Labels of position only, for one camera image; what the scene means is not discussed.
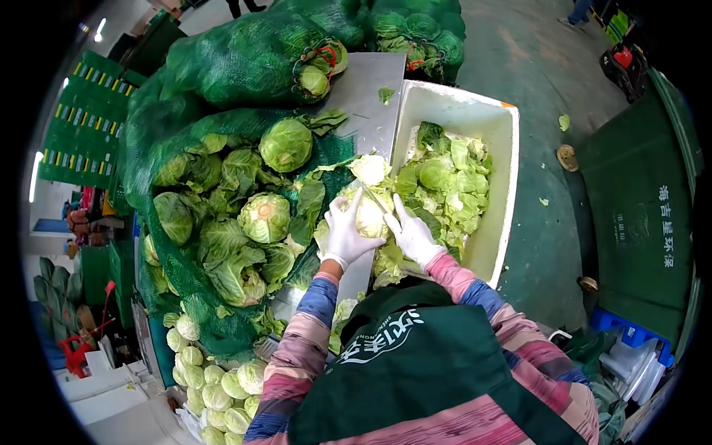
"green concrete floor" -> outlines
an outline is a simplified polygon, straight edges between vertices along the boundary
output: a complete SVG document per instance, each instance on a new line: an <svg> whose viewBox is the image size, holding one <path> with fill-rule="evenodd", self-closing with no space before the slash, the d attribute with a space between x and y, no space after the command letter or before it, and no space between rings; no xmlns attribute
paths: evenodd
<svg viewBox="0 0 712 445"><path fill-rule="evenodd" d="M597 273L595 235L582 177L562 169L555 151L564 143L575 148L627 106L598 64L610 42L593 19L576 30L556 21L571 12L571 0L460 3L467 39L459 87L520 113L517 199L500 294L550 327L586 325L576 278L582 268ZM557 122L565 113L566 133Z"/></svg>

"knife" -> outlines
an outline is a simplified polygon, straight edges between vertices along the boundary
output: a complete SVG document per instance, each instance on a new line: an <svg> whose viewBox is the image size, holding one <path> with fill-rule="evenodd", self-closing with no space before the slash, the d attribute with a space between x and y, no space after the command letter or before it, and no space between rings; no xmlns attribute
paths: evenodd
<svg viewBox="0 0 712 445"><path fill-rule="evenodd" d="M389 211L387 211L384 207L383 204L381 204L381 201L378 200L376 195L371 192L371 190L367 186L363 186L363 192L365 195L367 195L373 202L376 203L379 209L381 209L381 212L383 212L384 215L390 215L393 216L393 214Z"/></svg>

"white glove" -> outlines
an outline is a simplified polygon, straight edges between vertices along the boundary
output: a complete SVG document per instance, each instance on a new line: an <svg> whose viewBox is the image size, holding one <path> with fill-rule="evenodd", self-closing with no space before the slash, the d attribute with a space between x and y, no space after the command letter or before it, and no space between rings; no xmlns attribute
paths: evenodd
<svg viewBox="0 0 712 445"><path fill-rule="evenodd" d="M403 201L401 201L398 193L393 195L393 202L396 206L400 223L389 214L384 215L383 219L386 220L386 224L396 236L396 244L403 250L403 254L418 263L423 272L427 272L425 266L428 265L430 260L435 258L438 253L447 251L447 249L444 246L435 244L430 229L422 219L413 218L406 213Z"/></svg>
<svg viewBox="0 0 712 445"><path fill-rule="evenodd" d="M361 255L386 242L385 238L364 238L356 231L356 211L361 196L363 196L363 189L359 188L345 211L341 211L340 206L347 201L347 198L337 197L331 201L329 211L324 215L329 224L329 239L322 261L332 259L341 265L344 272Z"/></svg>

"stainless steel table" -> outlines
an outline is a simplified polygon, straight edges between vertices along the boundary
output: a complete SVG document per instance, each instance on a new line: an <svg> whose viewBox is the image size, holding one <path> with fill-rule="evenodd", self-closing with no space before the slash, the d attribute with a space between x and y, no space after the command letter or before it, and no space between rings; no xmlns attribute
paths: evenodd
<svg viewBox="0 0 712 445"><path fill-rule="evenodd" d="M328 98L315 107L315 112L338 108L349 113L349 119L336 134L353 135L356 153L360 155L376 150L391 160L405 58L405 54L350 53L348 68L335 79ZM383 87L396 92L388 105L378 98L378 90ZM339 285L337 303L366 291L372 264L373 252L367 252L346 270ZM283 288L271 303L275 316L289 320L303 295L303 290Z"/></svg>

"green mesh bag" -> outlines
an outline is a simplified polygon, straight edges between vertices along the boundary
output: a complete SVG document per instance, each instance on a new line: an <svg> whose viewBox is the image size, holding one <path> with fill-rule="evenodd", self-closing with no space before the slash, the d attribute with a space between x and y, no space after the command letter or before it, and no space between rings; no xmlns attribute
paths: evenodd
<svg viewBox="0 0 712 445"><path fill-rule="evenodd" d="M464 59L458 0L375 0L364 25L370 51L407 54L409 77L454 84Z"/></svg>
<svg viewBox="0 0 712 445"><path fill-rule="evenodd" d="M330 76L314 85L302 65L334 47L323 28L299 14L247 14L173 43L160 97L192 91L222 110L314 103L328 92Z"/></svg>
<svg viewBox="0 0 712 445"><path fill-rule="evenodd" d="M324 28L349 51L362 51L363 24L370 12L367 0L275 0L270 11L291 11Z"/></svg>
<svg viewBox="0 0 712 445"><path fill-rule="evenodd" d="M137 114L163 102L165 101L144 105ZM132 205L135 204L135 208L145 215L146 227L142 239L146 232L151 234L159 262L163 266L169 282L180 295L180 301L186 313L200 325L200 343L210 355L215 357L240 360L251 354L253 342L258 338L251 318L259 315L268 299L267 297L263 298L258 305L236 308L220 298L197 260L199 228L194 227L188 241L180 247L169 239L153 205L153 196L165 189L153 187L152 180L158 169L166 162L182 152L200 152L204 149L203 147L206 147L206 141L256 140L261 138L280 119L299 116L299 114L297 110L239 108L204 117L187 125L172 136L154 141L148 149L140 145L129 146L124 184L127 194L131 196ZM353 156L353 152L352 138L344 139L334 135L314 136L310 160L297 171L291 172L289 176L291 179L303 177L316 166L335 164ZM320 217L323 217L328 202L351 180L352 177L348 169L336 169L334 172L324 173L322 181L326 193ZM298 192L283 190L281 193L288 198L290 210L293 213L298 200ZM315 254L315 249L310 246L307 252L297 258L291 275L300 273L305 276L310 273L313 276L315 272L313 270L313 254ZM175 311L176 298L170 293L159 294L156 291L148 272L147 263L143 259L143 252L140 254L139 288L151 316ZM227 307L234 314L220 318L216 311L220 305Z"/></svg>

